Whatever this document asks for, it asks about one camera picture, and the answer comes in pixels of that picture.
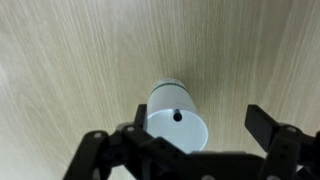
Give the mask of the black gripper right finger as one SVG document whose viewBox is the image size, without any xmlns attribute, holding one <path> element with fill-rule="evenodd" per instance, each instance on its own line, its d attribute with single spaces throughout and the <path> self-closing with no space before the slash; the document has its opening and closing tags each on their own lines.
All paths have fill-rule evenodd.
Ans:
<svg viewBox="0 0 320 180">
<path fill-rule="evenodd" d="M 279 123 L 258 105 L 247 106 L 245 127 L 267 153 L 259 180 L 320 180 L 320 133 Z"/>
</svg>

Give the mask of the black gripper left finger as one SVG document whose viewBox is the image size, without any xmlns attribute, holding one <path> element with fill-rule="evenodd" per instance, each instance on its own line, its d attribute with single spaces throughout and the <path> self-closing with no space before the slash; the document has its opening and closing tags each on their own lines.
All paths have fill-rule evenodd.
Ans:
<svg viewBox="0 0 320 180">
<path fill-rule="evenodd" d="M 108 180 L 118 166 L 137 180 L 186 180 L 179 167 L 183 153 L 163 138 L 143 130 L 147 106 L 140 104 L 133 122 L 109 135 L 102 130 L 85 134 L 63 180 Z"/>
</svg>

